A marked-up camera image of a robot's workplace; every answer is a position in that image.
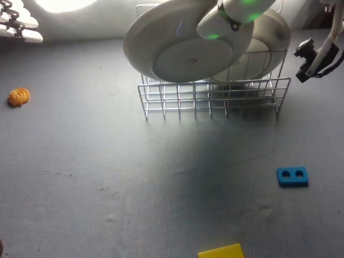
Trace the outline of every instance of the gray tabletop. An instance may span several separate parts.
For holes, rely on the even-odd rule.
[[[0,238],[15,257],[344,257],[344,72],[301,84],[292,35],[274,116],[145,120],[122,41],[1,54]],[[32,99],[7,107],[13,88]],[[281,189],[276,168],[310,186]]]

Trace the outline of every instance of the robotic hand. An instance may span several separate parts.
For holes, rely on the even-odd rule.
[[[326,12],[331,12],[331,8],[335,6],[332,29],[324,44],[318,51],[314,50],[313,39],[302,42],[295,50],[295,56],[300,56],[306,59],[306,61],[300,67],[299,72],[296,74],[296,77],[302,83],[311,77],[322,78],[325,75],[328,75],[344,61],[343,51],[334,65],[320,73],[321,70],[333,62],[339,51],[339,48],[335,45],[335,41],[344,30],[344,0],[320,1],[325,4]]]

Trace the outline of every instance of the white wall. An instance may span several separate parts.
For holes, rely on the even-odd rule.
[[[25,7],[39,22],[45,41],[122,38],[136,18],[137,4],[164,0],[98,0],[74,12],[49,13],[35,0],[24,0]],[[279,8],[279,0],[273,9]],[[319,0],[285,0],[282,15],[293,30],[302,28],[323,9]]]

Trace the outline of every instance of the dish rack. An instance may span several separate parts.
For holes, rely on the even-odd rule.
[[[141,9],[150,9],[156,5],[158,4],[137,5],[137,16],[140,16]],[[281,13],[282,6],[283,0],[278,13]],[[282,63],[268,75],[259,76],[258,80],[229,81],[230,68],[225,82],[209,78],[190,83],[169,83],[141,74],[142,84],[138,85],[138,92],[146,119],[148,120],[151,112],[161,112],[165,119],[167,112],[174,111],[178,112],[180,119],[182,112],[191,111],[197,119],[199,111],[208,111],[212,117],[219,110],[228,116],[230,110],[240,110],[241,114],[245,114],[246,110],[257,108],[274,109],[278,119],[291,78],[281,78],[287,49],[275,52],[284,53]],[[262,53],[267,55],[271,51],[244,53],[248,56],[245,78],[252,56]]]

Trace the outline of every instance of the blue rectangular object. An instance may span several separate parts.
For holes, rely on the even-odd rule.
[[[305,167],[278,168],[276,172],[281,187],[308,186],[308,174]]]

